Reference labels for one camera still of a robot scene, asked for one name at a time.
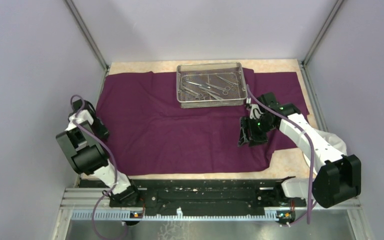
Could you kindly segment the maroon wrap cloth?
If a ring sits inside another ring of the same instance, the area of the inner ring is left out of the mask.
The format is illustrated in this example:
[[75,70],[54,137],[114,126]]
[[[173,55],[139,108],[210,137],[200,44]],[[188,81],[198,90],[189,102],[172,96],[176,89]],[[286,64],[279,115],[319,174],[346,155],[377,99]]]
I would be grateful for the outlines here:
[[175,72],[109,75],[96,115],[109,131],[106,145],[129,176],[259,172],[275,151],[295,144],[278,130],[268,142],[238,146],[243,106],[181,108]]

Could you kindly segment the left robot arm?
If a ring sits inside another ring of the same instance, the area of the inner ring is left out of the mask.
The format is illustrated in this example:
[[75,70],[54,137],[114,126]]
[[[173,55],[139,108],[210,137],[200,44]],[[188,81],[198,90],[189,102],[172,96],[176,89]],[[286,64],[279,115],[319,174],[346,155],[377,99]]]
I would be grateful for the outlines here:
[[109,131],[95,107],[77,94],[70,98],[70,107],[68,125],[55,137],[69,165],[77,174],[95,177],[108,186],[102,194],[113,203],[136,206],[141,194],[133,181],[118,170],[114,154],[104,143]]

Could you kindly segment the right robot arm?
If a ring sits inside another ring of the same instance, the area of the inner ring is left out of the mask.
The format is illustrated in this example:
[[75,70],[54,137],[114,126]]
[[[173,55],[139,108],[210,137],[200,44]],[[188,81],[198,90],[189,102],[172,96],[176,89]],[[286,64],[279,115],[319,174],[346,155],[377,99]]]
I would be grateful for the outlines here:
[[330,208],[361,194],[361,160],[336,149],[313,128],[292,103],[280,104],[272,92],[245,101],[249,116],[240,118],[239,146],[250,147],[269,141],[268,133],[279,130],[307,158],[312,174],[308,178],[292,177],[281,182],[273,192],[279,206],[287,206],[293,198],[311,199]]

